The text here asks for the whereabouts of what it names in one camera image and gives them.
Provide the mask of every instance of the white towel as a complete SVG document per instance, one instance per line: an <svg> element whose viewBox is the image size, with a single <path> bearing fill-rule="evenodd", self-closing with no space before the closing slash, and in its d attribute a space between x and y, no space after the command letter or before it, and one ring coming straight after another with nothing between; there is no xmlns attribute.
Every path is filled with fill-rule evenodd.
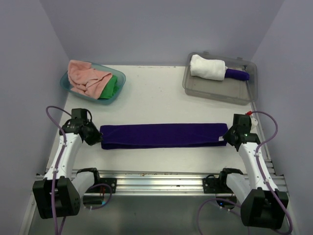
<svg viewBox="0 0 313 235"><path fill-rule="evenodd" d="M227 67L223 60L206 60L199 55L193 55L190 61L191 76L223 81Z"/></svg>

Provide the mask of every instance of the tabletop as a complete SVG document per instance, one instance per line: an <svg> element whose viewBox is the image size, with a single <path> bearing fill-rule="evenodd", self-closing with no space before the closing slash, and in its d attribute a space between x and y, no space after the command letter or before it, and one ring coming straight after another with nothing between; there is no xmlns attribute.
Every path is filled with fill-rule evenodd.
<svg viewBox="0 0 313 235"><path fill-rule="evenodd" d="M97 128L101 125L148 123L226 123L231 127L233 114L244 114L251 105L235 105L188 96L182 87L185 67L109 66L123 72L126 83L110 105L100 105L68 94L65 110L86 108ZM63 114L61 124L68 119ZM57 151L57 133L47 167ZM224 167L246 173L244 163L229 144L226 147L101 149L100 144L79 149L74 169L96 167L112 171L220 172Z"/></svg>

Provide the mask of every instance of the purple cable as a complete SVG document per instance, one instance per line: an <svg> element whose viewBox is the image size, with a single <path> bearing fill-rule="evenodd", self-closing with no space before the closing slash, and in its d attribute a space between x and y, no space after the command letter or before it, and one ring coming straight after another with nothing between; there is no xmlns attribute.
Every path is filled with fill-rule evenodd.
<svg viewBox="0 0 313 235"><path fill-rule="evenodd" d="M262 112L262 111L253 111L252 112L253 114L254 113L260 113L260 114L264 114L266 116L268 116L270 119L273 120L273 122L275 123L275 133L267 140L263 141L262 143L260 143L256 150L255 150L255 153L256 153L256 162L258 164L258 167L259 167L259 170L261 172L261 175L263 177L263 180L265 181L266 180L266 176L265 176L265 173L262 169L262 166L261 166L261 162L260 162L260 159L259 159L259 149L261 148L262 145L264 145L265 143L271 141L276 135L277 135L277 132L278 132L278 124L277 124L277 121L271 116L269 115L268 113L265 113L265 112ZM279 206L282 208L282 210L284 211L287 219L288 219L288 222L289 222L289 229L287 232L281 232L281 231L278 231L278 230L274 230L275 232L277 232L278 234L282 234L282 235L289 235L292 233L292 230L293 230L293 225L292 225L292 220L291 220L291 217L290 217L290 214L288 213L287 209L285 208L285 206L283 205L283 203L279 200L278 196L276 195L276 193L274 192L274 190L272 189L272 187L270 186L269 182L266 182L266 185L267 187L269 188L270 192L273 194L274 198L276 199L277 203L279 204Z"/></svg>
<svg viewBox="0 0 313 235"><path fill-rule="evenodd" d="M198 211L197 211L197 228L198 228L198 231L199 231L199 233L200 233L201 235L203 235L203 232L202 232L202 230L201 230L201 228L200 228L200 220L199 220L200 212L201 212L202 207L203 207L206 203L211 202L211 201L227 202L227 203L230 203L230 204L232 204L232 205L234 205L234 206L236 206L236 207L238 207L238 208L241 208L240 205L238 205L238 204L236 204L236 203L234 203L234 202L232 202L232 201L229 201L229 200L227 200L227 199L211 198L211 199L205 200L205 201L199 206ZM233 214L235 214L235 215L237 215L237 216L240 217L240 215L239 215L237 212L232 211L232 210L230 210L230 212L232 212Z"/></svg>
<svg viewBox="0 0 313 235"><path fill-rule="evenodd" d="M91 210L96 210L96 209L103 208L103 207L104 207L106 204L108 204L108 202L111 200L111 197L112 197L112 188L111 188L109 185L107 185L107 184L97 184L97 185L91 186L89 189L96 188L96 187L99 187L99 186L108 187L109 190L110 190L110 195L109 195L109 198L108 198L108 200L106 201L106 203L102 204L102 205L99 206L99 207L92 207Z"/></svg>
<svg viewBox="0 0 313 235"><path fill-rule="evenodd" d="M57 161L56 161L55 166L54 166L54 168L57 170L58 166L59 166L59 162L60 162L61 156L62 156L62 154L64 152L64 149L65 149L65 144L67 142L67 138L66 138L64 130L61 128L61 126L58 124L58 122L55 119L53 119L53 117L50 115L50 113L49 113L49 109L50 108L55 108L55 109L61 110L61 111L63 111L64 113L66 113L68 115L70 115L70 113L65 111L64 109L61 109L60 107L52 106L52 105L46 107L46 109L45 109L45 112L47 113L47 115L50 118L50 120L60 129L60 131L61 131L61 133L63 135L63 145L62 145L61 151L59 153L59 156L58 156ZM57 213L55 211L55 198L54 198L55 197L56 174L57 174L57 171L53 171L52 187L51 187L51 209L52 209L52 217L53 217L53 220L54 220L54 232L55 232L55 235L59 235L61 233L59 233L59 231L58 231L59 230L58 229L58 220L57 220ZM63 229L64 222L65 222L65 218L63 218L63 221L62 221L62 224L61 224L61 228L60 228L61 231Z"/></svg>

